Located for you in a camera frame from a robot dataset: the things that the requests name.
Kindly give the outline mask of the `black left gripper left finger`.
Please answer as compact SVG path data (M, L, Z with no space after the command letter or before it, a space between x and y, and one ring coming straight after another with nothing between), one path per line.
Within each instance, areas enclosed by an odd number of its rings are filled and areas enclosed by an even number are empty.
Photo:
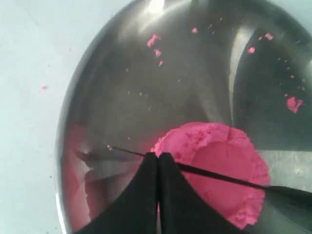
M144 155L120 196L77 234L155 234L158 209L158 158Z

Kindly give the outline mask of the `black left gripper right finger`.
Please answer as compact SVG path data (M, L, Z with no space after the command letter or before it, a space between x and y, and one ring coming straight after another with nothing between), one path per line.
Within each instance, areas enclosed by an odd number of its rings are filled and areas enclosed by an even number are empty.
M243 234L206 204L180 172L171 154L158 158L163 234Z

